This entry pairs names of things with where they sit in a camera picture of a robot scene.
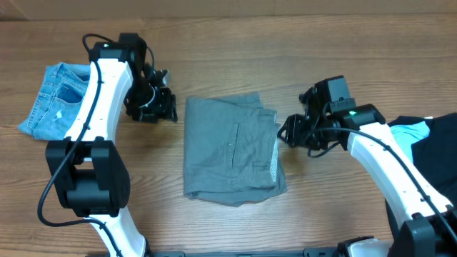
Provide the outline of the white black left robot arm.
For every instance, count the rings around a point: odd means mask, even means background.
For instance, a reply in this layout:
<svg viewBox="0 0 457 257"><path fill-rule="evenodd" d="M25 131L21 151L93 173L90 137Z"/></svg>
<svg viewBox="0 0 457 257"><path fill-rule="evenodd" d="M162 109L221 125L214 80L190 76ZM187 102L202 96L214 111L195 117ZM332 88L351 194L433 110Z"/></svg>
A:
<svg viewBox="0 0 457 257"><path fill-rule="evenodd" d="M62 140L47 144L51 178L37 216L50 227L90 223L109 256L151 256L127 207L131 182L115 135L122 109L135 121L176 122L176 97L168 70L146 62L153 52L137 33L97 38L86 48L90 79L78 115Z"/></svg>

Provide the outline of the grey cotton shorts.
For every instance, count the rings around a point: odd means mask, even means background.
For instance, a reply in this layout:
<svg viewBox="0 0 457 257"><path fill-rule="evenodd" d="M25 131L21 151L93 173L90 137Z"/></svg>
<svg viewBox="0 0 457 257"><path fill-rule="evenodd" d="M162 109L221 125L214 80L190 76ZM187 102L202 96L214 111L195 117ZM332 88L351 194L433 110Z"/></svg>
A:
<svg viewBox="0 0 457 257"><path fill-rule="evenodd" d="M287 192L276 115L258 93L187 98L184 195L238 207Z"/></svg>

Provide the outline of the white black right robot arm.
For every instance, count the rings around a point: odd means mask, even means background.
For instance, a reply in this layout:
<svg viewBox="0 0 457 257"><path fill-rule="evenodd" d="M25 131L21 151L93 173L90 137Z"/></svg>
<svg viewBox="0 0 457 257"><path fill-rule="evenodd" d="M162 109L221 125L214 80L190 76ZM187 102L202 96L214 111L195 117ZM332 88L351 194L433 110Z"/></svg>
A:
<svg viewBox="0 0 457 257"><path fill-rule="evenodd" d="M348 94L320 89L298 99L305 113L289 116L278 137L290 147L321 153L344 147L383 194L398 229L392 241L368 236L341 242L336 256L456 255L456 208L402 152L374 105L358 106Z"/></svg>

